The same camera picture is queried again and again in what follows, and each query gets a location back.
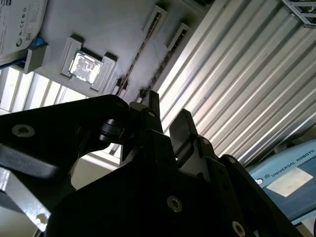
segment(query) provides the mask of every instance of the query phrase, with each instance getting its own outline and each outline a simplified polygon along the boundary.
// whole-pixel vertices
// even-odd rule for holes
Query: black metal arm
[[[0,117],[0,166],[49,206],[51,214],[36,212],[46,237],[301,236],[235,158],[215,155],[189,112],[165,136],[158,100],[150,92],[146,105],[128,106],[107,95]],[[79,157],[110,143],[123,145],[120,168],[63,188]],[[46,204],[39,196],[54,194],[34,185],[61,198]]]

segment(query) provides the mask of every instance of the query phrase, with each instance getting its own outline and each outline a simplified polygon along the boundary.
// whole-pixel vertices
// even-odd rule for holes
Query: screw head
[[[207,139],[203,138],[203,143],[208,145],[209,141]]]
[[[229,157],[228,159],[229,159],[229,162],[232,163],[232,164],[234,164],[234,163],[236,162],[236,161],[235,161],[233,158],[231,158],[231,157]]]
[[[12,128],[12,133],[17,137],[32,137],[35,134],[34,129],[31,126],[25,124],[15,125]]]
[[[232,224],[233,224],[233,230],[236,232],[237,235],[239,235],[240,237],[246,236],[246,231],[239,222],[233,221]]]
[[[42,213],[42,214],[39,214],[39,215],[36,216],[36,221],[39,222],[39,224],[44,224],[45,225],[45,224],[47,224],[48,219],[45,216],[45,214]]]
[[[156,115],[155,115],[153,112],[150,112],[150,111],[149,111],[148,113],[149,113],[150,116],[156,117]]]
[[[167,199],[168,206],[174,212],[181,212],[182,211],[182,203],[176,196],[170,196]]]

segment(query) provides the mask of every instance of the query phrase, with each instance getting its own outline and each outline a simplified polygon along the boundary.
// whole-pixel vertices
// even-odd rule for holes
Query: corrugated metal wall
[[[166,133],[182,108],[218,156],[249,164],[316,122],[316,29],[277,0],[216,0],[158,90]]]

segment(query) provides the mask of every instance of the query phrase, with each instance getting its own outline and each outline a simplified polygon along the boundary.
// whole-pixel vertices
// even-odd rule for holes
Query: printed label
[[[37,36],[43,0],[1,0],[0,56],[27,48]]]

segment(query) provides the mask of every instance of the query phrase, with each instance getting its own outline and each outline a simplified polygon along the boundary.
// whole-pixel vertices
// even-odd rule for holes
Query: white label sticker
[[[43,0],[0,0],[0,55],[27,48],[40,30]]]
[[[296,167],[269,184],[267,189],[288,197],[312,178],[313,176]]]

